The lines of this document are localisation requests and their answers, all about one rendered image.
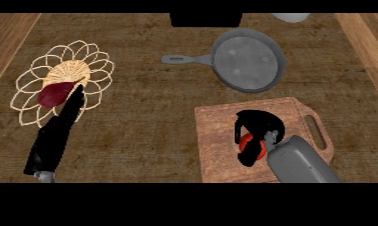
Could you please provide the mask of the red tomato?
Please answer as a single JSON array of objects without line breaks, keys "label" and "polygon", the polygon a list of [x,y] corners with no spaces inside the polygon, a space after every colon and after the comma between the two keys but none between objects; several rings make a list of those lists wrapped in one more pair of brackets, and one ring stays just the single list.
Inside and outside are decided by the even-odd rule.
[{"label": "red tomato", "polygon": [[[239,151],[242,152],[245,150],[245,146],[247,146],[247,143],[253,140],[253,135],[251,133],[247,133],[242,137],[241,137],[241,140],[239,140]],[[260,154],[257,156],[257,160],[260,160],[264,155],[266,155],[266,144],[264,144],[264,141],[261,140],[260,141],[260,147],[261,147],[261,151],[260,151]]]}]

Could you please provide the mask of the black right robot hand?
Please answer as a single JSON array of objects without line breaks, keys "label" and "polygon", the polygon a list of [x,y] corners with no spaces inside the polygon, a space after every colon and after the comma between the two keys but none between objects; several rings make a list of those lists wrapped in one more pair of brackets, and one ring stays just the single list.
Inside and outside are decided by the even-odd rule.
[{"label": "black right robot hand", "polygon": [[272,151],[284,139],[285,125],[279,117],[267,111],[242,110],[236,113],[235,143],[239,145],[241,137],[251,133],[253,140],[245,150],[238,153],[238,160],[247,167],[253,167],[261,151],[260,141],[264,141],[266,151]]}]

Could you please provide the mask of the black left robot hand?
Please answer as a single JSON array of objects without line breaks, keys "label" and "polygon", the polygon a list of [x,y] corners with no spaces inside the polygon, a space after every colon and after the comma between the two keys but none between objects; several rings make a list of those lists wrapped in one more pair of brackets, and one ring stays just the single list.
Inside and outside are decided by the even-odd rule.
[{"label": "black left robot hand", "polygon": [[50,118],[39,130],[25,164],[25,175],[34,175],[41,171],[53,172],[56,170],[65,151],[70,131],[83,105],[83,86],[78,86],[65,102],[59,115]]}]

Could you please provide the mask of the white round container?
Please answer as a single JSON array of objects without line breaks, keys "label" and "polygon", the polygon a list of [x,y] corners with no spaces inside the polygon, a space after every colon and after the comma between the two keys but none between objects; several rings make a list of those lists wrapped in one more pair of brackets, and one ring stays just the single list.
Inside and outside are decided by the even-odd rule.
[{"label": "white round container", "polygon": [[309,16],[309,13],[273,13],[273,17],[287,23],[303,22]]}]

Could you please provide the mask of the brown wooden cutting board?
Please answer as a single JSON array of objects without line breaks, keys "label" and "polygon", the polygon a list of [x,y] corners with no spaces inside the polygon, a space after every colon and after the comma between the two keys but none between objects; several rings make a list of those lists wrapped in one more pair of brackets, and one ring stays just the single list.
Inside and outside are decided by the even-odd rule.
[{"label": "brown wooden cutting board", "polygon": [[321,117],[295,97],[254,100],[195,108],[201,176],[205,183],[278,183],[266,157],[253,167],[238,160],[235,143],[236,113],[263,110],[275,114],[285,125],[285,137],[301,136],[331,164],[334,144]]}]

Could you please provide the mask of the black box appliance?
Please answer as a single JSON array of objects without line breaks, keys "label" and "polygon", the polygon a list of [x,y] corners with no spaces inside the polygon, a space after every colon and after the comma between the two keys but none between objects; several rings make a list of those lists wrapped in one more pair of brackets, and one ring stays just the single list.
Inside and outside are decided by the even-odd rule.
[{"label": "black box appliance", "polygon": [[238,27],[241,13],[171,13],[171,25],[174,27]]}]

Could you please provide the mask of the pale wicker flower placemat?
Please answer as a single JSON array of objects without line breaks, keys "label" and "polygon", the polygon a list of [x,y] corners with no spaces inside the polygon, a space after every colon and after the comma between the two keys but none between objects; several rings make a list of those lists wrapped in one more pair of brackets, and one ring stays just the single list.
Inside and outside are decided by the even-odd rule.
[{"label": "pale wicker flower placemat", "polygon": [[56,45],[30,63],[28,69],[15,80],[15,95],[9,106],[18,112],[21,126],[41,127],[61,112],[62,106],[46,108],[37,98],[44,87],[61,82],[83,86],[84,105],[78,116],[95,109],[112,84],[115,63],[96,43],[83,40]]}]

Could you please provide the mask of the dark red sweet potato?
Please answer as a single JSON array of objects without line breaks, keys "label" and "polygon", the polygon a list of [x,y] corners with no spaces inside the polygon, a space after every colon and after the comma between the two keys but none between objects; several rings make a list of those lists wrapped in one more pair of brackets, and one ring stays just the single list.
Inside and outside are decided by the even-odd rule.
[{"label": "dark red sweet potato", "polygon": [[39,104],[46,108],[61,105],[67,100],[74,86],[75,82],[61,82],[47,85],[39,94]]}]

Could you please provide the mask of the grey cast iron pan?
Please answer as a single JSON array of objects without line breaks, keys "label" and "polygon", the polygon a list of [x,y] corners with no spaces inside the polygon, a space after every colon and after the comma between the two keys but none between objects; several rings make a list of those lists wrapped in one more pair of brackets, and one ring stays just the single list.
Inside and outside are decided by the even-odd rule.
[{"label": "grey cast iron pan", "polygon": [[198,63],[213,67],[222,82],[236,91],[260,93],[281,81],[287,59],[276,41],[260,31],[238,28],[220,35],[208,55],[163,55],[164,64]]}]

